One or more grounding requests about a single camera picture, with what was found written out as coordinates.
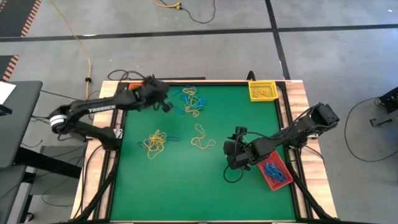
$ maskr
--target black table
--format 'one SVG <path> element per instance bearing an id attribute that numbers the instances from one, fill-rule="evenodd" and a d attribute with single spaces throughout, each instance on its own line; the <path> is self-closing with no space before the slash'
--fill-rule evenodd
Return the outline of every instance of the black table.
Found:
<path id="1" fill-rule="evenodd" d="M 21 147 L 43 83 L 40 81 L 9 83 L 16 87 L 4 102 L 4 106 L 10 108 L 12 114 L 0 116 L 0 168 L 26 165 L 79 178 L 79 167 Z"/>

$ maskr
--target yellow bin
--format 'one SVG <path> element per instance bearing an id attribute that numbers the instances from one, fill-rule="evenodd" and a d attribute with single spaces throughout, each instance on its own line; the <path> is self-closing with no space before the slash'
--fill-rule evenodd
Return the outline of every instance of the yellow bin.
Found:
<path id="1" fill-rule="evenodd" d="M 253 102 L 278 99 L 275 81 L 249 81 L 249 92 Z"/>

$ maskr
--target blue rubber bands in red bin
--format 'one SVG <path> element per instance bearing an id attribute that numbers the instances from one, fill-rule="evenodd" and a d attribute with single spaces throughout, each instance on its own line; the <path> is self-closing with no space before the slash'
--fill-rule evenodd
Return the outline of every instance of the blue rubber bands in red bin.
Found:
<path id="1" fill-rule="evenodd" d="M 271 153 L 268 159 L 258 164 L 262 176 L 272 190 L 277 190 L 293 182 L 293 177 L 277 151 Z"/>

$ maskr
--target red container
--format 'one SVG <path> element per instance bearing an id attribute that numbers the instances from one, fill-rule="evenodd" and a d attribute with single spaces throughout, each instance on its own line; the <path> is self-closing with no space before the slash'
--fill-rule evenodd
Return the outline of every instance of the red container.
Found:
<path id="1" fill-rule="evenodd" d="M 272 177 L 268 177 L 268 176 L 266 175 L 266 171 L 264 170 L 264 169 L 265 169 L 265 166 L 266 166 L 266 164 L 267 164 L 267 162 L 268 162 L 268 163 L 273 162 L 274 165 L 275 165 L 276 167 L 278 167 L 278 168 L 285 174 L 285 176 L 287 177 L 287 181 L 286 181 L 286 182 L 283 182 L 283 183 L 280 183 L 280 182 L 274 180 Z M 269 155 L 268 159 L 266 159 L 266 160 L 262 161 L 261 163 L 259 163 L 258 166 L 259 166 L 259 169 L 260 169 L 260 171 L 261 171 L 262 176 L 265 178 L 265 180 L 266 180 L 268 186 L 269 186 L 272 190 L 277 190 L 277 189 L 279 189 L 279 188 L 281 188 L 281 187 L 283 187 L 283 186 L 285 186 L 285 185 L 290 184 L 291 182 L 293 182 L 293 177 L 292 177 L 292 175 L 291 175 L 290 172 L 287 170 L 285 163 L 284 163 L 283 160 L 280 158 L 280 156 L 279 156 L 279 154 L 278 154 L 277 151 L 274 151 L 273 153 L 271 153 L 271 154 Z"/>

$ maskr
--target black metal frame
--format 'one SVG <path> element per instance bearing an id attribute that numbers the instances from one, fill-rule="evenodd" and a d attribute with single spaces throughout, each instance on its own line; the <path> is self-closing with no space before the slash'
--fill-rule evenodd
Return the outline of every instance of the black metal frame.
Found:
<path id="1" fill-rule="evenodd" d="M 254 76 L 253 72 L 249 72 L 248 75 L 248 80 L 256 80 L 256 77 Z M 118 87 L 116 89 L 116 91 L 120 91 L 125 89 L 128 86 L 129 83 L 118 83 Z M 168 83 L 170 86 L 186 86 L 186 85 L 193 85 L 193 86 L 247 86 L 248 82 L 245 81 L 241 81 L 241 82 L 178 82 L 178 83 Z M 286 107 L 286 113 L 287 113 L 287 117 L 288 117 L 288 122 L 289 124 L 292 122 L 292 113 L 290 110 L 290 105 L 289 105 L 289 100 L 288 100 L 288 96 L 287 96 L 287 90 L 286 90 L 286 84 L 285 81 L 276 81 L 276 85 L 281 89 L 282 91 L 282 97 L 284 99 L 284 103 L 285 103 L 285 107 Z M 275 103 L 275 108 L 277 110 L 277 119 L 278 119 L 278 124 L 279 124 L 279 128 L 283 128 L 284 124 L 283 124 L 283 119 L 282 119 L 282 112 L 280 109 L 280 103 L 279 103 L 279 99 L 276 99 L 274 101 Z M 114 111 L 113 115 L 112 115 L 112 120 L 111 120 L 111 125 L 114 127 L 114 125 L 116 124 L 116 117 L 118 115 L 117 111 Z M 126 112 L 122 111 L 122 121 L 121 121 L 121 128 L 124 131 L 124 120 L 126 117 Z M 285 155 L 285 159 L 286 162 L 291 162 L 290 161 L 290 155 L 289 155 L 289 150 L 284 147 L 284 155 Z M 101 180 L 99 182 L 99 184 L 101 185 L 105 179 L 106 176 L 106 171 L 108 170 L 108 165 L 109 165 L 109 156 L 110 153 L 106 153 L 105 154 L 105 158 L 104 158 L 104 162 L 103 162 L 103 170 L 101 173 Z M 298 174 L 301 178 L 301 181 L 305 183 L 305 177 L 304 177 L 304 173 L 303 173 L 303 167 L 302 167 L 302 161 L 300 159 L 300 156 L 297 154 L 295 155 L 296 158 L 298 158 L 295 163 L 297 164 L 297 167 L 301 167 L 301 169 L 298 169 Z M 118 151 L 115 155 L 114 158 L 114 162 L 118 162 L 120 158 L 120 151 Z M 109 220 L 110 219 L 110 213 L 111 213 L 111 209 L 112 209 L 112 205 L 113 205 L 113 195 L 114 195 L 114 188 L 116 185 L 116 178 L 112 181 L 110 189 L 109 189 L 109 195 L 108 195 L 108 202 L 107 202 L 107 206 L 106 206 L 106 215 L 105 215 L 105 219 Z M 290 187 L 290 192 L 292 195 L 292 203 L 293 203 L 293 207 L 294 207 L 294 213 L 295 213 L 295 218 L 296 220 L 301 218 L 301 213 L 300 213 L 300 207 L 299 207 L 299 200 L 297 198 L 297 192 L 294 186 L 294 183 L 289 184 Z M 311 217 L 312 218 L 312 209 L 308 209 L 307 208 L 307 204 L 306 204 L 306 211 L 307 211 L 307 217 Z M 97 207 L 95 209 L 94 212 L 94 219 L 98 219 L 98 214 L 99 214 L 99 209 L 100 209 L 101 204 L 97 204 Z"/>

